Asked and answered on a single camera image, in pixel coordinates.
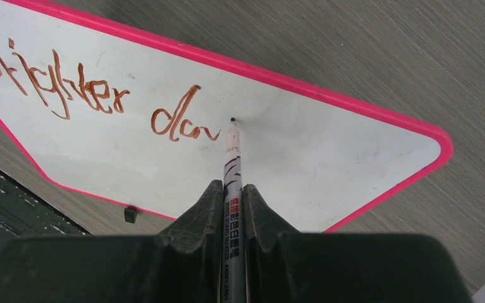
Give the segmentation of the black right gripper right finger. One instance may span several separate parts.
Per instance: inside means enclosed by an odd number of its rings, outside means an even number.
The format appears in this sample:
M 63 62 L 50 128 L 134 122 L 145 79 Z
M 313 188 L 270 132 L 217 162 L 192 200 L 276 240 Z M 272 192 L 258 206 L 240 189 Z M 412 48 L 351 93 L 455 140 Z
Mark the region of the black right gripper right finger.
M 470 302 L 455 263 L 422 234 L 303 233 L 248 184 L 251 302 Z

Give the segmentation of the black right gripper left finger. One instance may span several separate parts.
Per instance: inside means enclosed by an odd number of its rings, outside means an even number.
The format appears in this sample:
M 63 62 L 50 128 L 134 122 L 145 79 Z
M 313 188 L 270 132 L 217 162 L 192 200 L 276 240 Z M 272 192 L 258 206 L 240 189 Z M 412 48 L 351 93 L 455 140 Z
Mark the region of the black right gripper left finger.
M 222 182 L 157 234 L 19 237 L 0 248 L 0 302 L 216 302 Z

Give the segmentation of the white whiteboard marker pen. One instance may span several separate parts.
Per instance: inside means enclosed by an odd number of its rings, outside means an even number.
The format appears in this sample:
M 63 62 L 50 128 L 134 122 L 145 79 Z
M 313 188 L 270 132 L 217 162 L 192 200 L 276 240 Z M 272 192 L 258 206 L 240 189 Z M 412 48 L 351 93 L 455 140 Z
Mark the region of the white whiteboard marker pen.
M 223 180 L 223 241 L 220 284 L 221 302 L 246 302 L 246 260 L 241 177 L 240 134 L 230 119 L 226 137 Z

